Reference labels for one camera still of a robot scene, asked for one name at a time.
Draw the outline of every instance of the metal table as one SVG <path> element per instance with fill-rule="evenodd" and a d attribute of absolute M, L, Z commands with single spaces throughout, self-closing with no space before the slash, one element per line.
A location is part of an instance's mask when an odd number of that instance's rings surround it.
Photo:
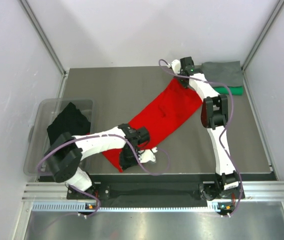
<path fill-rule="evenodd" d="M 62 212 L 33 212 L 25 240 L 284 240 L 281 203 L 245 203 L 230 219 L 199 212 L 103 212 L 85 220 Z"/>
<path fill-rule="evenodd" d="M 161 91 L 171 76 L 159 67 L 72 68 L 64 97 L 87 97 L 95 100 L 96 115 L 92 120 L 95 132 L 105 131 L 129 122 Z M 228 130 L 230 152 L 240 172 L 270 173 L 263 144 L 246 93 L 234 96 L 234 118 Z M 159 144 L 171 157 L 168 174 L 214 173 L 212 143 L 200 122 L 198 109 L 180 128 Z M 147 164 L 152 172 L 166 167 L 166 156 L 157 154 L 156 164 Z M 90 174 L 117 174 L 118 170 L 102 155 L 90 158 Z M 134 166 L 122 174 L 143 174 Z"/>

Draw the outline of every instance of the white wall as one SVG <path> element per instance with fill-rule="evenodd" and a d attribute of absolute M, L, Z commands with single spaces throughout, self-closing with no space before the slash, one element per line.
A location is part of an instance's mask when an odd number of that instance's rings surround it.
<path fill-rule="evenodd" d="M 0 240 L 12 234 L 27 178 L 23 163 L 38 104 L 61 75 L 16 0 L 0 0 Z"/>
<path fill-rule="evenodd" d="M 63 66 L 247 57 L 277 0 L 28 0 Z"/>
<path fill-rule="evenodd" d="M 270 150 L 284 180 L 284 9 L 247 69 Z"/>

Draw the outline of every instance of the green object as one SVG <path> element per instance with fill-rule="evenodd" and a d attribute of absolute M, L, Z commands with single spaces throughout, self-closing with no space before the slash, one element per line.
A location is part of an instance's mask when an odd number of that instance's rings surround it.
<path fill-rule="evenodd" d="M 242 86 L 229 86 L 229 89 L 231 90 L 231 93 L 233 95 L 243 95 L 244 88 Z M 226 88 L 222 87 L 214 87 L 214 90 L 218 92 L 219 94 L 228 94 L 228 91 Z"/>

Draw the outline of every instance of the transparent container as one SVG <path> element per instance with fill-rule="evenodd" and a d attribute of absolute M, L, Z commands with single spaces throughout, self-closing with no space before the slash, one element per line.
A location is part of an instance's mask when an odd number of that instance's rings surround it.
<path fill-rule="evenodd" d="M 73 103 L 81 113 L 91 122 L 90 133 L 93 133 L 94 101 L 89 98 L 53 98 L 43 100 L 37 110 L 34 127 L 30 131 L 29 146 L 24 163 L 24 173 L 28 176 L 40 175 L 36 165 L 49 149 L 47 127 L 55 120 L 56 116 L 69 104 Z"/>

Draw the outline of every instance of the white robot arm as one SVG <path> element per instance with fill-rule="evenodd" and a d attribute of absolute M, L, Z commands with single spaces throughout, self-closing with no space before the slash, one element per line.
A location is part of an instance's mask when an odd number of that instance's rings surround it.
<path fill-rule="evenodd" d="M 200 73 L 198 69 L 195 68 L 191 57 L 174 60 L 170 67 L 177 75 L 200 79 L 180 78 L 179 80 L 184 87 L 190 87 L 196 91 L 203 101 L 201 120 L 203 126 L 207 128 L 212 140 L 216 160 L 216 184 L 218 185 L 217 187 L 220 188 L 219 192 L 237 188 L 239 186 L 238 174 L 236 173 L 232 161 L 225 152 L 230 152 L 226 132 L 224 132 L 221 137 L 221 142 L 225 149 L 219 140 L 228 120 L 227 97 L 220 95 L 207 83 L 204 74 Z"/>
<path fill-rule="evenodd" d="M 89 139 L 79 140 L 63 148 L 47 160 L 49 170 L 53 174 L 53 178 L 57 183 L 65 182 L 76 187 L 81 191 L 86 191 L 92 186 L 92 181 L 89 175 L 78 167 L 80 161 L 88 156 L 101 153 L 111 149 L 123 149 L 120 154 L 120 165 L 123 169 L 136 165 L 136 159 L 132 150 L 127 145 L 126 141 L 115 136 L 118 135 L 126 138 L 136 149 L 140 163 L 155 162 L 154 153 L 157 148 L 140 150 L 138 145 L 149 141 L 149 133 L 146 128 L 142 127 L 135 130 L 129 124 L 121 124 L 108 131 L 103 131 L 91 134 Z M 74 139 L 82 139 L 87 135 L 74 135 L 69 133 L 62 134 L 55 143 L 51 146 L 47 154 L 57 146 Z"/>

